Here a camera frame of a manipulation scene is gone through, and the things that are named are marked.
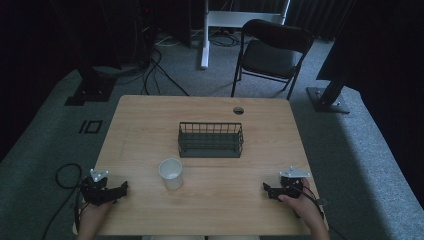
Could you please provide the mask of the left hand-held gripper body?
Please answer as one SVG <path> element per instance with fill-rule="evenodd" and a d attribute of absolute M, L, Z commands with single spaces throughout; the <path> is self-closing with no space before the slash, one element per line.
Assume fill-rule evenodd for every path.
<path fill-rule="evenodd" d="M 87 203 L 102 205 L 111 202 L 116 197 L 115 193 L 107 188 L 108 171 L 91 169 L 89 175 L 83 179 L 80 192 Z"/>

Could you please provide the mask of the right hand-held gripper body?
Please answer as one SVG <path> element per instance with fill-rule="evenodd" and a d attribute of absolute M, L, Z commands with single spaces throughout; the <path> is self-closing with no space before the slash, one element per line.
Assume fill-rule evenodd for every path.
<path fill-rule="evenodd" d="M 303 192 L 304 178 L 311 177 L 312 174 L 306 170 L 289 166 L 279 172 L 280 184 L 283 188 L 283 194 L 291 198 L 298 198 Z"/>

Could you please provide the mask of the white cup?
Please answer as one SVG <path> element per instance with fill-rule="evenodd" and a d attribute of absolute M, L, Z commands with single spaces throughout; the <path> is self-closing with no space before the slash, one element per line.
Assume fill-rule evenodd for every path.
<path fill-rule="evenodd" d="M 176 158 L 163 160 L 159 165 L 159 175 L 168 190 L 177 190 L 183 184 L 183 166 Z"/>

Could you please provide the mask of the dark wire basket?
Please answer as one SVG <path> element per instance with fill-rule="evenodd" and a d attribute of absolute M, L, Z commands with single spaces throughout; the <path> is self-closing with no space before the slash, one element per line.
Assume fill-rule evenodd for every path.
<path fill-rule="evenodd" d="M 243 144 L 241 123 L 179 123 L 178 150 L 183 158 L 239 158 Z"/>

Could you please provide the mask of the person's left hand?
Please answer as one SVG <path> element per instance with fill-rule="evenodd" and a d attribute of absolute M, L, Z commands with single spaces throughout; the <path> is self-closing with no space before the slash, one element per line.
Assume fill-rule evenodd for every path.
<path fill-rule="evenodd" d="M 79 231 L 88 232 L 99 230 L 112 206 L 112 202 L 103 203 L 99 206 L 87 204 L 80 213 Z"/>

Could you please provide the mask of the person's right hand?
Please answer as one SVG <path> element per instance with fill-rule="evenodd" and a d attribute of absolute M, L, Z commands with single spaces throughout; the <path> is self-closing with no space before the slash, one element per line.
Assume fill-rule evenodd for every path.
<path fill-rule="evenodd" d="M 324 220 L 321 217 L 320 210 L 311 200 L 311 196 L 301 195 L 298 198 L 291 198 L 287 195 L 279 195 L 278 198 L 291 207 L 305 222 L 312 233 L 320 230 L 327 231 Z"/>

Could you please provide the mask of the black metal stand base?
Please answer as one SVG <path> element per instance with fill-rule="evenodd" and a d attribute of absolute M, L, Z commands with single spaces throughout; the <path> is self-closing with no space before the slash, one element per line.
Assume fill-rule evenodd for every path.
<path fill-rule="evenodd" d="M 65 106 L 83 106 L 86 102 L 108 102 L 116 78 L 102 77 L 91 66 L 78 68 L 82 80 L 75 93 L 68 97 Z"/>
<path fill-rule="evenodd" d="M 337 61 L 326 60 L 318 74 L 328 74 L 330 83 L 326 88 L 307 87 L 306 91 L 316 112 L 349 114 L 341 91 L 347 82 L 347 75 L 352 68 Z"/>

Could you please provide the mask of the black folding chair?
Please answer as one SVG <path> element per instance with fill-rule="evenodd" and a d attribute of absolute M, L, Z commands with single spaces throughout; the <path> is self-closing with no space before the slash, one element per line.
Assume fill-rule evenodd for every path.
<path fill-rule="evenodd" d="M 261 19 L 246 22 L 241 29 L 231 96 L 243 75 L 250 75 L 284 83 L 289 87 L 289 100 L 297 82 L 302 63 L 314 43 L 314 36 L 306 29 L 272 23 Z"/>

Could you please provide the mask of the dark curtain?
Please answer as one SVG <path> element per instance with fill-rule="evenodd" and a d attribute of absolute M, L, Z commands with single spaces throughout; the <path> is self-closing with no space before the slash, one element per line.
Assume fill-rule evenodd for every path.
<path fill-rule="evenodd" d="M 285 24 L 303 28 L 315 38 L 334 40 L 355 0 L 290 0 Z"/>

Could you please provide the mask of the white desk frame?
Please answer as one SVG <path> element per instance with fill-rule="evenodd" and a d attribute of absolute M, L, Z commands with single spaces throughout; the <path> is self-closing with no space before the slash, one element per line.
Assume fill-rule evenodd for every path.
<path fill-rule="evenodd" d="M 273 23 L 284 24 L 287 19 L 291 0 L 284 0 L 280 13 L 259 13 L 259 12 L 240 12 L 226 10 L 210 10 L 209 0 L 204 0 L 204 37 L 200 67 L 207 69 L 209 66 L 209 28 L 241 28 L 245 23 L 252 19 L 261 19 Z"/>

